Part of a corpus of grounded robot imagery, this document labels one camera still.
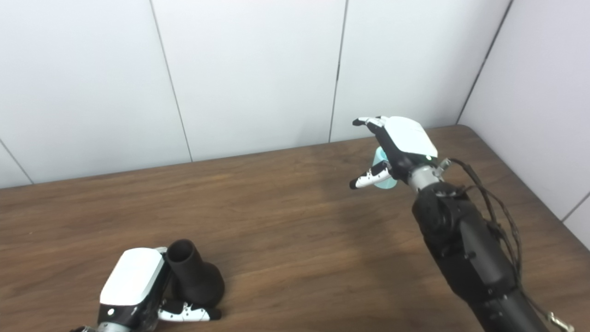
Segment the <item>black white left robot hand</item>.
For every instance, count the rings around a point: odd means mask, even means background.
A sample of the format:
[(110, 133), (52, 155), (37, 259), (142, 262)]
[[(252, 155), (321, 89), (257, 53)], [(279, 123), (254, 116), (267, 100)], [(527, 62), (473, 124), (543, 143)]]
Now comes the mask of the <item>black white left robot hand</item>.
[(221, 319), (217, 308), (165, 299), (172, 276), (167, 250), (132, 248), (122, 253), (100, 293), (97, 332), (153, 332), (160, 321)]

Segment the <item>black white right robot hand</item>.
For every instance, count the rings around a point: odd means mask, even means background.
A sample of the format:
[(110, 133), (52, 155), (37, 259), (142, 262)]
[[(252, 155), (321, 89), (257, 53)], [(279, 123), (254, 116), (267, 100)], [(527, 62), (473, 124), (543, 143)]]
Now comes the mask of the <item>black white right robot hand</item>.
[(386, 158), (352, 179), (350, 189), (392, 178), (419, 192), (442, 181), (437, 174), (438, 151), (419, 122), (402, 116), (363, 116), (352, 124), (366, 126), (375, 135)]

